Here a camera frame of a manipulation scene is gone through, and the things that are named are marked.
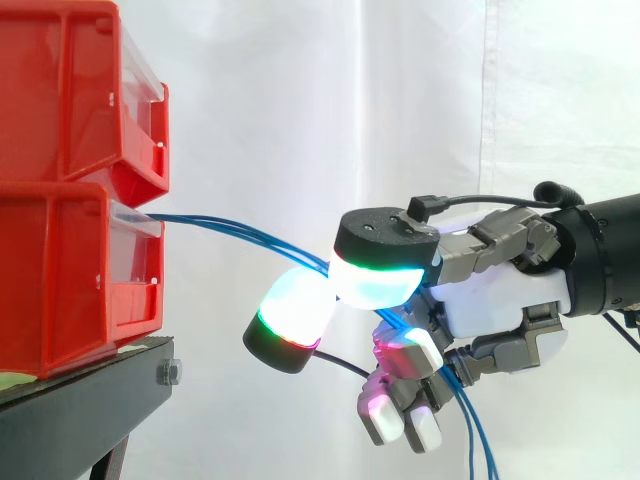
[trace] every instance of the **cable connector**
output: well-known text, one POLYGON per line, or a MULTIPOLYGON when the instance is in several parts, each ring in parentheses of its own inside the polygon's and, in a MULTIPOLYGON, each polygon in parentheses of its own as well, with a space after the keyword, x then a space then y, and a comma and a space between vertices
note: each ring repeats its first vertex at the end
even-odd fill
POLYGON ((435 195, 412 197, 409 208, 407 208, 407 215, 417 222, 428 222, 429 217, 444 212, 449 206, 449 197, 435 195))

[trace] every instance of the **black cable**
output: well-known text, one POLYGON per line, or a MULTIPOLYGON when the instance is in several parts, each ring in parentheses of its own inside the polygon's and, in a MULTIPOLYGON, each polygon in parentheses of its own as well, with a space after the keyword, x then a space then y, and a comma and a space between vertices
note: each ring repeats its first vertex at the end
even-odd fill
POLYGON ((629 332, 622 328, 622 326, 608 313, 603 313, 602 316, 607 322, 609 322, 609 325, 616 329, 616 332, 622 335, 622 337, 636 349, 636 352, 640 353, 640 344, 636 342, 631 335, 629 335, 629 332))
POLYGON ((449 205, 462 205, 463 203, 504 203, 507 205, 517 205, 529 208, 557 208, 557 203, 537 202, 524 198, 503 197, 501 195, 465 195, 463 197, 453 197, 447 200, 449 205))
POLYGON ((363 370, 360 367, 356 367, 353 363, 349 363, 346 360, 343 360, 338 357, 334 357, 333 355, 329 355, 328 353, 321 352, 320 350, 315 350, 313 352, 314 357, 318 357, 321 360, 326 360, 327 362, 331 362, 335 365, 339 365, 340 367, 344 367, 347 370, 352 371, 353 373, 360 375, 364 378, 369 378, 369 373, 366 370, 363 370))

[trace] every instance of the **metal bracket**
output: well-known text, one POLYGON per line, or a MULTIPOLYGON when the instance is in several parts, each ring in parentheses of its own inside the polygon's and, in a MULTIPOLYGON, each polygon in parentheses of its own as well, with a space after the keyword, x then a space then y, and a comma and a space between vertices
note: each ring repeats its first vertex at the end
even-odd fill
POLYGON ((440 238, 443 259, 438 284, 462 282, 472 273, 518 258, 518 265, 539 265, 560 248, 557 229, 533 210, 513 207, 490 213, 467 233, 440 238))
POLYGON ((513 373, 540 366, 537 338, 562 330, 556 302, 523 309, 522 324, 513 332, 476 338, 471 345, 451 350, 445 358, 463 386, 481 374, 513 373))

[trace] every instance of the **black sensor cap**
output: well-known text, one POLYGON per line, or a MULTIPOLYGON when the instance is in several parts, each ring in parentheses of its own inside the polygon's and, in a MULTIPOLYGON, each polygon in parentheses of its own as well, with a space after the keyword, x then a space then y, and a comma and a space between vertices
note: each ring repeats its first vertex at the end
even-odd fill
POLYGON ((343 215, 334 250, 352 265, 371 270, 431 266, 440 234, 433 227, 413 229, 399 208, 365 208, 343 215))

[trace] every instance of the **robotic finger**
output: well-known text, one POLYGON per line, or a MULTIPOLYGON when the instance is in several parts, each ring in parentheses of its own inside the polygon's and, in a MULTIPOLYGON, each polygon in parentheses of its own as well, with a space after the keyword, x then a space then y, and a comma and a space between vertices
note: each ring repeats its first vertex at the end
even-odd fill
POLYGON ((404 433, 412 450, 437 449, 442 433, 422 383, 399 379, 381 368, 373 372, 358 396, 358 416, 375 445, 385 445, 404 433))

